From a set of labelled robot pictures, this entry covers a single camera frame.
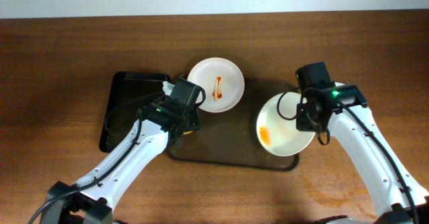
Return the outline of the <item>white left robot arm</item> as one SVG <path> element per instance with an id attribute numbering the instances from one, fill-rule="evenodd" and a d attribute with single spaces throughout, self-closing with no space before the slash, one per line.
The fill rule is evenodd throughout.
<path id="1" fill-rule="evenodd" d="M 120 144 L 88 174 L 69 186 L 58 181 L 29 222 L 112 223 L 113 212 L 140 172 L 168 145 L 198 125 L 199 103 L 162 95 L 137 110 Z"/>

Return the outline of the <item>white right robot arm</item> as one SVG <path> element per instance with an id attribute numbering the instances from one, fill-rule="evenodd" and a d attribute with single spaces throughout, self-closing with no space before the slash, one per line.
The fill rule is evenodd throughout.
<path id="1" fill-rule="evenodd" d="M 335 137 L 373 201 L 377 223 L 427 223 L 428 191 L 406 170 L 360 95 L 338 90 L 306 93 L 297 104 L 297 128 Z"/>

